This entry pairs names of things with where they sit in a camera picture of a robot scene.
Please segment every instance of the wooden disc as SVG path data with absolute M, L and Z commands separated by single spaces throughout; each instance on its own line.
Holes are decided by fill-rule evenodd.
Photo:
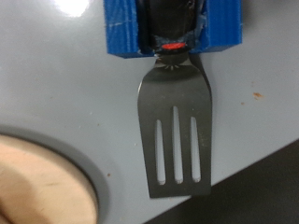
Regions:
M 0 135 L 0 224 L 95 224 L 97 200 L 70 161 Z

